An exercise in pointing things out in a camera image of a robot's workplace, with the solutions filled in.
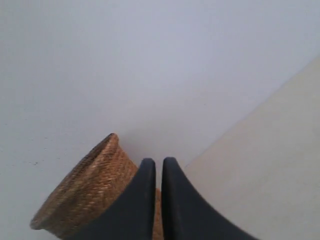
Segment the wicker basket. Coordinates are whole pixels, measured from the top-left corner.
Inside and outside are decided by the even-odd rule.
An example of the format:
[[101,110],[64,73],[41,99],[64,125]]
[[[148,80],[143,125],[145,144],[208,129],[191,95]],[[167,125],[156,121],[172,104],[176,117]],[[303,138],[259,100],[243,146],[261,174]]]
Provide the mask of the wicker basket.
[[[79,231],[101,215],[124,191],[137,166],[112,133],[95,146],[49,195],[30,227],[60,239]],[[156,189],[153,240],[163,240],[161,193]]]

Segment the woven straw texture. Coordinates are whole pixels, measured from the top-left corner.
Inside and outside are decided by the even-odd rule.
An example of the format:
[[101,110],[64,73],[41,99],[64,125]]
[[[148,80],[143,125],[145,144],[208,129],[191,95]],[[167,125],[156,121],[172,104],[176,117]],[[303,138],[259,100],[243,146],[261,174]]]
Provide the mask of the woven straw texture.
[[[110,134],[95,146],[49,195],[30,227],[65,239],[100,216],[125,190],[137,166]],[[163,240],[161,192],[156,189],[153,240]]]

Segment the floor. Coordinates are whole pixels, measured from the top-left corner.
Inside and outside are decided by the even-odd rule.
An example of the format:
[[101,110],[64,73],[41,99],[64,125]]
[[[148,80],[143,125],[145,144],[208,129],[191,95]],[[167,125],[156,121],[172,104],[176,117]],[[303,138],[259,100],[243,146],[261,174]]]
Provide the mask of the floor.
[[320,56],[185,169],[259,239],[319,239],[319,80]]

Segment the woven basket rim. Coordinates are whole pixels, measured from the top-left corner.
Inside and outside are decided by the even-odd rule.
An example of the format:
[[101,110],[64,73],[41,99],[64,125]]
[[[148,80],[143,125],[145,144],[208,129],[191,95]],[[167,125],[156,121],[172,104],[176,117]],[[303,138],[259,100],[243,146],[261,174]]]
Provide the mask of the woven basket rim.
[[[98,145],[96,145],[52,191],[31,220],[30,227],[34,230],[45,228],[46,224],[50,222],[50,218],[55,214],[55,212],[57,212],[66,201],[77,194],[82,183],[89,178],[87,175],[90,175],[90,172],[96,170],[94,166],[98,165],[101,161],[105,161],[105,157],[111,159],[118,147],[119,137],[115,133],[109,134]],[[107,150],[109,154],[99,157],[104,150]]]

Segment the beige floor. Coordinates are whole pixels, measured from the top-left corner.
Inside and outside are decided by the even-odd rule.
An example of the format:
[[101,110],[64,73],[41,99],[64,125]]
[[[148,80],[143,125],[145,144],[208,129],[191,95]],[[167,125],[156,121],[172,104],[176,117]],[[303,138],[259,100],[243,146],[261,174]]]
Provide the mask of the beige floor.
[[186,174],[263,240],[320,239],[320,57],[237,124]]

